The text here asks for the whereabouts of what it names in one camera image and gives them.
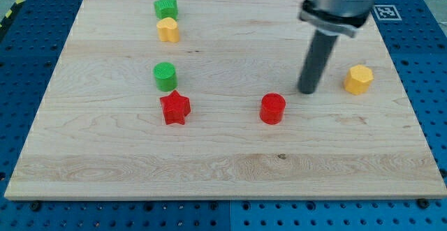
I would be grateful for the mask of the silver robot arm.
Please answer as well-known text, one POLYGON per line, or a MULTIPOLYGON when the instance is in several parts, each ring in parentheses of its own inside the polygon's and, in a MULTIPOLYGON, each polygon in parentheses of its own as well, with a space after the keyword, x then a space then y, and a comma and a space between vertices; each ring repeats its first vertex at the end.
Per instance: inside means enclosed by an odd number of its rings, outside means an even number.
POLYGON ((375 0, 304 0, 298 19, 328 36, 356 36, 375 0))

